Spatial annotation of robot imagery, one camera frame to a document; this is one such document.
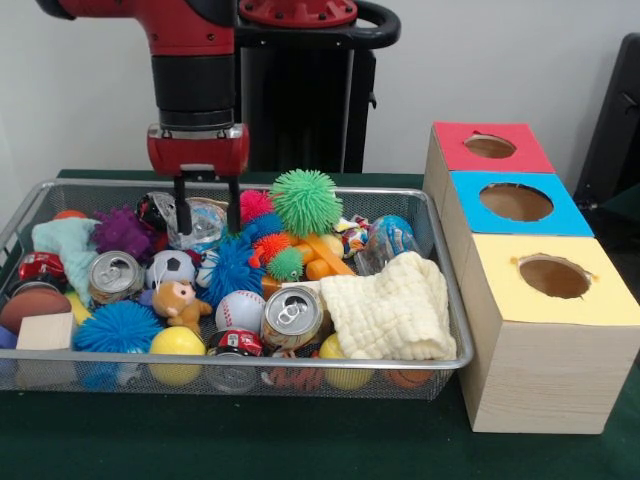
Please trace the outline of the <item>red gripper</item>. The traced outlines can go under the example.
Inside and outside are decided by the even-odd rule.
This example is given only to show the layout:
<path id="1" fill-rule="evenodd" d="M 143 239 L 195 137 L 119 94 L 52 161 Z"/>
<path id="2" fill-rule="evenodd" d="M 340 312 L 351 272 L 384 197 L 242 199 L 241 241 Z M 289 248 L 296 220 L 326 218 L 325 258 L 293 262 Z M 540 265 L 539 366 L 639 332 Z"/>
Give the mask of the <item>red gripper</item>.
<path id="1" fill-rule="evenodd" d="M 174 198 L 178 232 L 190 235 L 192 220 L 186 201 L 187 172 L 214 172 L 228 178 L 229 205 L 227 225 L 230 233 L 241 232 L 239 176 L 248 165 L 249 130 L 245 124 L 235 124 L 222 130 L 178 131 L 152 124 L 147 130 L 147 151 L 154 171 L 159 175 L 176 176 Z"/>

